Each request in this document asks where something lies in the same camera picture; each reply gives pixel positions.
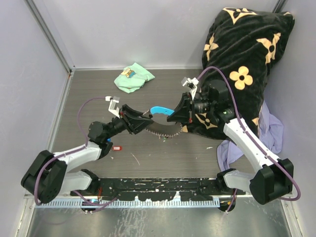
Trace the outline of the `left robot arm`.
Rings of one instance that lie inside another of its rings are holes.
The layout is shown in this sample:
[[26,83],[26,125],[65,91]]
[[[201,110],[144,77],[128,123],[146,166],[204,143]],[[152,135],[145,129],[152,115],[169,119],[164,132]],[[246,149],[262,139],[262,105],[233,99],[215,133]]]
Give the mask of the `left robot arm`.
[[88,141],[76,148],[51,153],[41,151],[21,180],[21,186],[39,203],[49,203],[59,194],[82,190],[88,196],[99,190],[98,178],[90,171],[71,171],[90,161],[105,157],[113,144],[110,138],[127,130],[138,134],[153,124],[152,115],[123,105],[109,123],[94,121],[89,126]]

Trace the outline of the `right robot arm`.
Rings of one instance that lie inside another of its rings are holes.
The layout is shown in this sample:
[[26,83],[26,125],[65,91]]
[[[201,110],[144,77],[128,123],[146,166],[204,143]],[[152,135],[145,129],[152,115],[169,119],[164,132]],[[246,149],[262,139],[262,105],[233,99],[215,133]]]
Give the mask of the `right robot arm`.
[[215,124],[243,152],[253,168],[253,173],[227,169],[218,173],[217,190],[228,194],[233,189],[250,193],[261,205],[277,198],[284,199],[294,187],[294,165],[289,159],[280,159],[254,135],[238,112],[237,104],[226,79],[213,80],[207,96],[196,99],[199,81],[184,78],[181,84],[190,89],[182,94],[178,106],[167,121],[191,123],[193,116],[208,112]]

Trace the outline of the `blue handled key ring organizer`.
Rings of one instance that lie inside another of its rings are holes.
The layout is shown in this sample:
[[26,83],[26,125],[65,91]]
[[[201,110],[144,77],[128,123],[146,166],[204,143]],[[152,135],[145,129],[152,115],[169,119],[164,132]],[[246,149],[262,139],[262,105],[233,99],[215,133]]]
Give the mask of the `blue handled key ring organizer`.
[[170,139],[175,136],[178,136],[182,132],[182,125],[179,122],[165,122],[161,123],[154,120],[154,115],[160,114],[164,116],[169,116],[174,113],[173,109],[162,107],[162,106],[153,106],[150,109],[143,112],[142,117],[151,119],[152,124],[148,125],[145,130],[159,139]]

